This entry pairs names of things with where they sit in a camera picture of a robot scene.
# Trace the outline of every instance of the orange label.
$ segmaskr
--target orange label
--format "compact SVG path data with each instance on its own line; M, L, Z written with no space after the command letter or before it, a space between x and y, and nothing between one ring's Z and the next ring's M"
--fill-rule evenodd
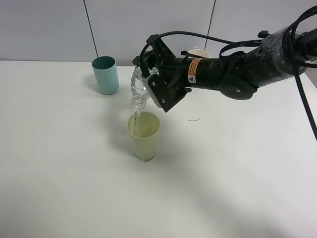
M199 61L201 61L203 58L194 58L189 65L189 69L188 69L188 75L191 76L196 76L196 70L197 70L197 66Z

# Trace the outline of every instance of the clear bottle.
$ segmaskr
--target clear bottle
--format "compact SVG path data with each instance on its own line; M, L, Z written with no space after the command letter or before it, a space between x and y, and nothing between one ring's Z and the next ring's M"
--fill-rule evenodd
M150 70L150 75L159 74L159 71L156 68L152 68ZM137 117L143 111L147 100L149 99L150 95L146 90L145 86L143 85L142 81L142 72L140 67L136 67L131 77L131 108L132 113Z

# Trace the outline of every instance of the blue cup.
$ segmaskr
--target blue cup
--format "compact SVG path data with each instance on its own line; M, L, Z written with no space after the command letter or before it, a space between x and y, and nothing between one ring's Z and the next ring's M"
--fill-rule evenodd
M109 56L101 56L94 59L92 67L102 94L114 94L119 89L117 65L115 59Z

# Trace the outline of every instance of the warning label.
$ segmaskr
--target warning label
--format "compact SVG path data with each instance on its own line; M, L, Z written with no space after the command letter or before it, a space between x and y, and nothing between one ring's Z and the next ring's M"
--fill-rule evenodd
M188 82L190 83L196 83L196 70L199 62L203 58L195 58L191 61L188 69Z

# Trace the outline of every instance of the white table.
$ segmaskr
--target white table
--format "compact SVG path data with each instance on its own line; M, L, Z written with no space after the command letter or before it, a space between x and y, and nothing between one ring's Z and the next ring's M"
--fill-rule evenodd
M0 62L1 238L317 237L317 143L294 79L247 101L194 89L167 114L150 101L161 145L144 163L126 132L132 71L105 96L90 63Z

